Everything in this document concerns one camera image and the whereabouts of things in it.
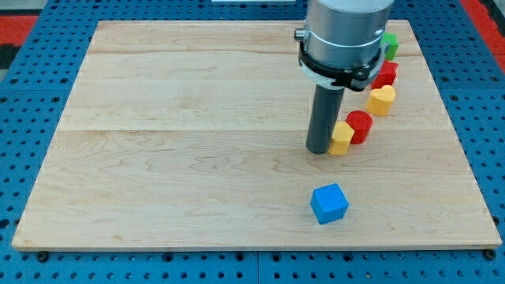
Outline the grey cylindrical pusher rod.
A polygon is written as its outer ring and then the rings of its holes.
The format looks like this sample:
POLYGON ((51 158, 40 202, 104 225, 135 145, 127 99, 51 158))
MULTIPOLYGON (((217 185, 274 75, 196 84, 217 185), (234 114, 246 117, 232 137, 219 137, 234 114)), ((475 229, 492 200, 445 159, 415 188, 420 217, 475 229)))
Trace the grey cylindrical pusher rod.
POLYGON ((327 89, 316 86, 306 139, 306 147, 310 152, 323 154, 328 150, 343 94, 343 88, 327 89))

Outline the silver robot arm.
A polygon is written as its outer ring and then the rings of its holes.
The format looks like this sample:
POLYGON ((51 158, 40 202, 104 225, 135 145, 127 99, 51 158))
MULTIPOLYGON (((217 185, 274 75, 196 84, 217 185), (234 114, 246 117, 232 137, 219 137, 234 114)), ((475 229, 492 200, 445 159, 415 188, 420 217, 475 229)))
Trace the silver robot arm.
POLYGON ((393 0, 309 0, 304 26, 294 30, 298 62, 316 84, 307 149, 323 154, 346 89, 360 92, 378 76, 393 0))

